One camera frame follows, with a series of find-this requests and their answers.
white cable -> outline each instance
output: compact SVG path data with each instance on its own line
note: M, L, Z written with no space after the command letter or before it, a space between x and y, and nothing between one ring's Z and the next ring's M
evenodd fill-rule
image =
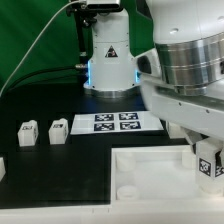
M20 61L20 63L16 66L15 70L12 72L12 74L8 77L8 79L6 80L5 84L3 85L1 92L0 92L0 98L2 97L2 93L4 92L6 86L8 85L8 83L10 82L10 80L12 79L12 77L16 74L16 72L19 70L19 68L21 67L21 65L24 63L24 61L26 60L26 58L28 57L28 55L30 54L30 52L32 51L32 49L34 48L34 46L36 45L36 43L39 41L39 39L42 37L42 35L44 34L44 32L46 31L46 29L51 25L51 23L54 21L54 19L64 10L66 9L68 6L70 5L74 5L74 4L78 4L78 3L84 3L86 2L86 0L75 0L73 2L68 3L67 5L63 6L60 10L58 10L55 15L50 19L50 21L47 23L47 25L43 28L43 30L40 32L40 34L38 35L38 37L36 38L36 40L33 42L33 44L31 45L31 47L29 48L29 50L26 52L26 54L24 55L24 57L22 58L22 60Z

green backdrop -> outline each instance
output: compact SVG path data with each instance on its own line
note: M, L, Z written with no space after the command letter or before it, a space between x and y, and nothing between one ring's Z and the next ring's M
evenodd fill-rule
M15 69L49 19L67 3L68 0L0 0L0 86ZM130 16L130 46L132 54L136 56L153 47L153 24L136 13L134 0L122 0L122 5ZM85 39L88 52L91 54L90 29L85 30ZM62 12L13 80L39 69L76 64L79 62L78 56L74 19ZM65 74L66 72L44 74L29 81Z

blue light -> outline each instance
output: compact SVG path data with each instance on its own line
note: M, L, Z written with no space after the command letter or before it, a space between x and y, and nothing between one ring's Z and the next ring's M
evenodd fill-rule
M135 82L136 83L140 82L138 70L135 70Z
M88 85L91 84L91 66L90 61L88 61Z

cable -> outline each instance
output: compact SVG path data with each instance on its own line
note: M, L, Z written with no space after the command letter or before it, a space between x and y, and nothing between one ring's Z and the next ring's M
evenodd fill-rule
M57 78L52 78L52 79L44 79L44 80L39 80L39 81L35 81L35 82L30 82L30 83L27 83L25 85L33 85L33 84L36 84L36 83L39 83L39 82L46 82L46 81L52 81L52 80L57 80L57 79L66 79L66 78L70 78L70 77L75 77L77 74L73 74L73 75L66 75L66 76L62 76L62 77L57 77Z
M65 70L72 70L75 69L75 66L66 66L66 67L58 67L58 68L48 68L48 69L43 69L43 70L38 70L32 73L29 73L19 79L17 79L15 82L13 82L8 89L5 92L10 91L11 89L14 89L20 82L29 79L33 76L44 74L44 73L50 73L50 72L58 72L58 71L65 71Z
M15 70L12 72L12 74L8 77L8 79L6 80L5 84L3 85L1 91L0 91L0 98L2 97L2 93L5 90L6 86L8 85L8 83L10 82L10 80L12 79L12 77L16 74L16 72L19 70L19 68L21 67L21 65L24 63L24 61L26 60L26 58L28 57L28 55L30 54L30 52L32 51L32 49L34 48L34 46L36 45L36 43L39 41L39 39L42 37L42 35L44 34L44 32L46 31L46 29L51 25L51 23L54 21L54 19L64 10L66 9L68 6L73 5L73 4L77 4L77 3L84 3L86 2L86 0L74 0L73 2L69 2L68 4L66 4L65 6L63 6L61 9L59 9L54 16L49 20L49 22L47 23L47 25L43 28L43 30L40 32L40 34L37 36L37 38L35 39L35 41L33 42L33 44L31 45L31 47L29 48L29 50L26 52L26 54L24 55L24 57L22 58L22 60L19 62L19 64L16 66Z

triangle sticker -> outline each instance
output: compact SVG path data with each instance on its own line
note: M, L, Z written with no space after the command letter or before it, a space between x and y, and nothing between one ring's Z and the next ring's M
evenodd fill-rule
M113 48L113 46L110 47L110 49L108 50L105 57L106 58L117 58L118 57L116 51Z

